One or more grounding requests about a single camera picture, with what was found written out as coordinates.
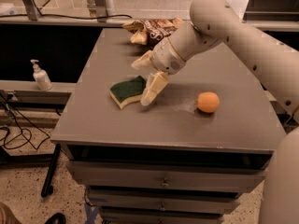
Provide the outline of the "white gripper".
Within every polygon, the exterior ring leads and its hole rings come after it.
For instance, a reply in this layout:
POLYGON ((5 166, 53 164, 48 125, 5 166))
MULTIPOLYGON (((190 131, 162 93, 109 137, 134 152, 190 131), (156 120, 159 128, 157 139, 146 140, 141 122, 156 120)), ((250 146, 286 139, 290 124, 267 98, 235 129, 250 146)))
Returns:
POLYGON ((148 50, 135 60, 131 66, 134 69, 141 69, 150 68, 152 64, 159 72, 149 74, 148 76, 146 88, 142 93, 140 101, 143 106, 150 105, 166 87, 168 74, 176 74, 186 65, 186 62, 178 56, 170 40, 166 37, 154 47, 153 51, 148 50))

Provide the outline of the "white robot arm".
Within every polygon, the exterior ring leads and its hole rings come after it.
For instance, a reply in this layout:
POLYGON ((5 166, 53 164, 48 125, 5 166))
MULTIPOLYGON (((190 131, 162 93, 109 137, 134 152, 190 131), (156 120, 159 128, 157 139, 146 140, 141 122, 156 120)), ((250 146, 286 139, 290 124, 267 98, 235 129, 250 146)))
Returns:
MULTIPOLYGON (((141 98, 149 105, 194 55, 224 43, 293 119, 299 119, 299 52, 243 22, 226 0, 192 0, 190 19, 132 63, 153 67, 141 98)), ((279 143, 268 166, 258 224, 299 222, 299 127, 279 143)))

